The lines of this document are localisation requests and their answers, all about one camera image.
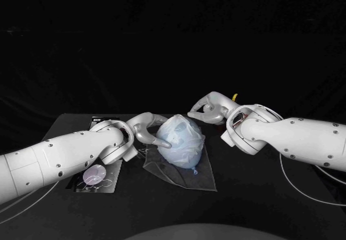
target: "gray robot hand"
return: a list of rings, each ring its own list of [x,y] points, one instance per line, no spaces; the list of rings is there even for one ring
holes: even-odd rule
[[[126,123],[132,128],[133,134],[137,137],[137,140],[145,144],[155,144],[157,146],[162,146],[168,149],[172,148],[172,144],[156,138],[150,133],[147,128],[162,125],[169,119],[157,114],[153,114],[150,112],[145,112],[143,114],[137,115],[134,118],[132,118]]]
[[[228,118],[234,110],[241,105],[237,104],[225,95],[212,91],[194,105],[188,116],[204,121],[208,124],[221,125],[225,123],[224,118]]]

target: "black table surface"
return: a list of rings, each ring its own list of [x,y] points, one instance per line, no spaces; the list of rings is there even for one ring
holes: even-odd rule
[[[87,130],[93,116],[127,121],[136,114],[62,114],[44,140]],[[218,192],[169,184],[143,169],[145,160],[133,158],[123,162],[114,193],[72,192],[65,189],[71,178],[64,179],[41,202],[0,225],[0,239],[123,240],[159,227],[191,223],[235,225],[289,240],[343,239],[342,208],[313,201],[294,190],[276,149],[267,145],[257,155],[248,155],[224,142],[221,127],[196,123],[207,136]],[[313,167],[287,158],[283,163],[300,190],[333,202]],[[41,188],[2,213],[0,221],[21,212],[52,186]]]

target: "white cable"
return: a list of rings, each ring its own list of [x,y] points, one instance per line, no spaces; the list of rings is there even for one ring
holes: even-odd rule
[[[339,204],[339,203],[322,201],[322,200],[313,198],[312,196],[306,195],[306,194],[299,190],[299,188],[294,186],[294,184],[292,183],[292,181],[290,181],[290,179],[289,179],[289,177],[287,177],[287,173],[286,173],[284,166],[283,166],[281,153],[280,153],[280,163],[281,163],[283,174],[284,174],[284,177],[286,177],[289,183],[292,184],[292,186],[296,188],[296,190],[297,190],[307,198],[313,199],[315,201],[318,201],[318,202],[320,202],[320,203],[323,203],[323,204],[329,204],[329,205],[346,207],[346,204]]]
[[[274,112],[268,107],[266,107],[266,106],[263,106],[263,105],[260,105],[260,104],[257,104],[257,105],[258,105],[260,107],[264,107],[267,110],[270,110],[270,111],[274,113],[274,115],[277,115],[276,117],[279,117],[279,119],[284,120],[284,118],[280,116],[280,114],[279,114],[277,112]],[[283,174],[284,174],[284,177],[286,177],[290,185],[294,187],[294,189],[296,189],[307,198],[313,199],[315,201],[318,201],[318,202],[320,202],[320,203],[323,203],[323,204],[329,204],[329,205],[346,207],[346,204],[339,204],[339,203],[322,201],[322,200],[313,198],[312,196],[306,195],[306,194],[299,190],[299,188],[294,186],[293,182],[290,181],[290,179],[289,179],[289,177],[287,177],[287,173],[286,173],[284,166],[283,166],[281,155],[283,155],[283,154],[280,153],[280,164],[281,164]],[[333,178],[336,181],[339,181],[342,184],[346,185],[346,182],[343,182],[343,181],[339,180],[336,177],[333,177],[318,165],[315,165],[315,166],[320,169],[320,171],[322,171],[330,178]]]
[[[41,199],[22,211],[19,212],[15,216],[12,216],[10,218],[8,218],[5,221],[0,222],[0,224],[6,223],[9,220],[12,220],[18,215],[21,215],[41,200],[42,198],[49,194],[49,192],[54,190],[55,186],[57,186],[58,182],[55,183],[55,185],[52,186],[52,188],[49,189],[49,191],[45,193],[45,195],[41,197]]]
[[[32,191],[29,194],[26,194],[12,205],[9,205],[5,209],[0,210],[0,213],[3,213],[12,206],[15,206],[25,198],[28,198],[38,190]]]

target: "yellow object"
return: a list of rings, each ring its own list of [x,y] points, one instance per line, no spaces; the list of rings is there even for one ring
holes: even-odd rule
[[[237,101],[237,96],[238,96],[238,93],[232,96],[232,101],[234,102]]]

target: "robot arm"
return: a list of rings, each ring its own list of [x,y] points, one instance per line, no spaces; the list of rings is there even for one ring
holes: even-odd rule
[[[204,105],[205,113],[196,112]],[[212,124],[222,123],[225,117],[221,138],[247,154],[256,155],[270,144],[287,158],[346,172],[346,125],[305,118],[283,119],[267,107],[241,106],[218,92],[198,101],[188,116]]]
[[[139,153],[134,136],[146,144],[170,148],[147,131],[166,121],[166,117],[146,112],[127,122],[104,121],[90,130],[0,155],[0,204],[87,170],[98,157],[107,165],[120,159],[129,161]]]

